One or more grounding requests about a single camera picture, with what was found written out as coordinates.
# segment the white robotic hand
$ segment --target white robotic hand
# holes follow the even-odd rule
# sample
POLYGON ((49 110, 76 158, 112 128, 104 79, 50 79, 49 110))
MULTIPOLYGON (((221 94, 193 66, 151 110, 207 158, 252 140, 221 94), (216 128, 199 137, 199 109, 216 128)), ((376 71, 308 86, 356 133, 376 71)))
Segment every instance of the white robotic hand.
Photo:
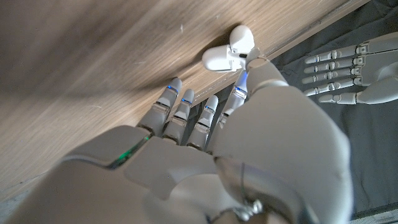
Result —
POLYGON ((344 77, 304 92, 307 96, 346 88, 352 85, 368 86, 359 93, 323 95, 321 103, 356 104, 385 103, 398 99, 398 32, 342 49, 332 50, 305 59, 305 63, 318 63, 304 70, 320 73, 304 78, 304 84, 344 77))
POLYGON ((207 148, 215 96, 186 146, 191 90, 164 129, 176 78, 137 127, 116 127, 67 154, 8 223, 345 224, 353 203, 347 137, 258 49, 243 65, 207 148))

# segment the white plastic part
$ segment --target white plastic part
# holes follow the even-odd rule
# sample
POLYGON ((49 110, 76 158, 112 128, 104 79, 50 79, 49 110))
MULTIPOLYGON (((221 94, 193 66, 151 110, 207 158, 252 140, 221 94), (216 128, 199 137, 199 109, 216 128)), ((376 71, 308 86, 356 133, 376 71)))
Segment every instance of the white plastic part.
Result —
POLYGON ((187 89, 182 96, 181 102, 175 111, 172 119, 168 123, 166 130, 163 133, 164 138, 169 138, 177 144, 181 144, 182 136, 187 125, 187 119, 191 109, 194 92, 187 89))
POLYGON ((108 166, 150 132, 142 128, 118 126, 70 151, 62 160, 79 159, 100 166, 108 166))
POLYGON ((345 68, 353 66, 353 59, 352 58, 344 58, 338 59, 328 63, 322 63, 319 65, 314 65, 312 67, 308 67, 304 69, 304 73, 313 73, 313 72, 322 72, 327 70, 334 70, 337 68, 345 68))
POLYGON ((155 136, 160 136, 163 126, 169 116, 170 109, 175 103, 182 82, 179 78, 174 78, 163 91, 159 99, 152 105, 150 110, 141 118, 138 127, 145 128, 155 136))
POLYGON ((229 45, 206 50, 201 61, 207 70, 214 72, 235 72, 242 68, 239 54, 234 55, 229 45))
POLYGON ((288 86, 285 78, 278 69, 268 59, 257 58, 247 64, 248 97, 253 95, 258 89, 267 86, 288 86))
POLYGON ((248 74, 246 73, 246 71, 242 70, 241 74, 235 82, 234 88, 232 89, 228 99, 226 100, 223 111, 221 112, 221 115, 217 120, 213 133, 211 134, 210 141, 207 145, 207 148, 205 149, 207 153, 213 153, 214 147, 212 139, 216 139, 218 137, 219 132, 223 129, 223 126, 228 119, 228 116, 231 115, 236 108, 243 105, 248 92, 246 88, 247 77, 248 74))
POLYGON ((253 33, 247 26, 237 26, 229 36, 229 44, 234 53, 248 54, 254 48, 253 33))
POLYGON ((298 89, 272 86, 257 90, 228 117, 213 141, 213 156, 243 161, 292 186, 314 209, 320 223, 349 220, 353 192, 348 139, 298 89))
POLYGON ((369 53, 398 49, 398 32, 376 37, 369 40, 367 44, 369 53))
POLYGON ((357 94, 357 103, 377 104, 398 99, 398 77, 393 76, 369 85, 357 94))
POLYGON ((352 78, 347 78, 344 80, 338 80, 335 82, 331 82, 331 83, 327 83, 309 90, 305 90, 304 91, 304 95, 306 96, 312 96, 312 95, 316 95, 319 93, 325 93, 328 91, 333 91, 333 90, 338 90, 341 88, 346 88, 349 86, 353 86, 354 85, 354 81, 352 78))
POLYGON ((179 91, 181 90, 181 86, 181 80, 179 78, 173 78, 173 80, 169 83, 165 91, 163 91, 163 93, 156 102, 162 103, 169 108, 173 107, 175 99, 178 96, 179 91))
MULTIPOLYGON (((203 165, 214 167, 213 158, 204 156, 208 156, 208 163, 203 165)), ((204 224, 221 211, 238 206, 216 174, 187 177, 174 187, 168 200, 160 200, 149 189, 127 179, 123 167, 107 170, 82 161, 67 161, 46 174, 6 223, 204 224)))
POLYGON ((319 97, 320 103, 356 104, 356 93, 342 93, 340 95, 323 95, 319 97))
POLYGON ((331 60, 336 58, 348 57, 355 55, 356 46, 352 45, 349 47, 343 47, 341 49, 332 50, 316 56, 308 57, 304 60, 305 63, 317 63, 325 60, 331 60))
POLYGON ((205 109, 202 111, 191 135, 188 138, 187 146, 204 151, 207 137, 209 135, 211 122, 217 109, 218 98, 211 96, 206 102, 205 109))
POLYGON ((303 84, 308 84, 308 83, 314 83, 314 82, 319 82, 319 81, 324 81, 324 80, 331 80, 333 78, 339 78, 339 77, 347 77, 351 75, 351 69, 349 68, 344 68, 336 71, 330 71, 330 72, 325 72, 319 75, 314 75, 311 77, 303 78, 302 83, 303 84))
POLYGON ((167 200, 183 179, 215 172, 210 155, 157 137, 151 138, 124 166, 127 179, 145 186, 162 200, 167 200))
POLYGON ((254 48, 254 37, 247 26, 240 25, 229 36, 229 45, 213 47, 202 55, 203 66, 214 72, 235 72, 245 68, 246 54, 254 48))

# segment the gray cloth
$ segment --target gray cloth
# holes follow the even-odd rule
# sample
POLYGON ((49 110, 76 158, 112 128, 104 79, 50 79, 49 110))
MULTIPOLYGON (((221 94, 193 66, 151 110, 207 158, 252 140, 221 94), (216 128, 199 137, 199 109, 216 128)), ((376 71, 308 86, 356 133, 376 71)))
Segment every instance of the gray cloth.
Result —
MULTIPOLYGON (((370 1, 272 62, 290 85, 304 91, 327 83, 302 84, 301 79, 308 76, 303 73, 308 66, 304 64, 306 57, 397 31, 398 1, 370 1)), ((364 87, 352 86, 332 93, 363 90, 364 87)), ((398 100, 379 105, 336 105, 320 104, 319 96, 310 98, 328 113, 351 141, 354 212, 358 214, 396 204, 398 100)))

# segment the green led light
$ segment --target green led light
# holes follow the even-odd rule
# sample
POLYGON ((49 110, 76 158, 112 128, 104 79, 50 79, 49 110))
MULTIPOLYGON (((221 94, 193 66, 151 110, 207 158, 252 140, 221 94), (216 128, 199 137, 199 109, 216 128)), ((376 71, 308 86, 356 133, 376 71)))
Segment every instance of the green led light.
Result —
POLYGON ((127 152, 121 154, 121 155, 119 156, 119 159, 124 159, 124 158, 126 158, 129 154, 130 154, 130 150, 128 150, 127 152))

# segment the wooden board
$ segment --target wooden board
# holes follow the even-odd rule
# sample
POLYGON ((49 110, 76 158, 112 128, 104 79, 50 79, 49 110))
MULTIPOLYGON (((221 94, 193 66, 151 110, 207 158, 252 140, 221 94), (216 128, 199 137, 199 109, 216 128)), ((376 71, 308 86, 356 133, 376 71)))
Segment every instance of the wooden board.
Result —
POLYGON ((3 2, 0 199, 32 186, 77 145, 135 125, 172 77, 183 80, 183 91, 193 88, 198 101, 231 82, 235 74, 208 72, 200 58, 208 47, 227 44, 237 24, 249 26, 256 44, 272 53, 321 29, 318 21, 336 10, 348 13, 365 2, 3 2))

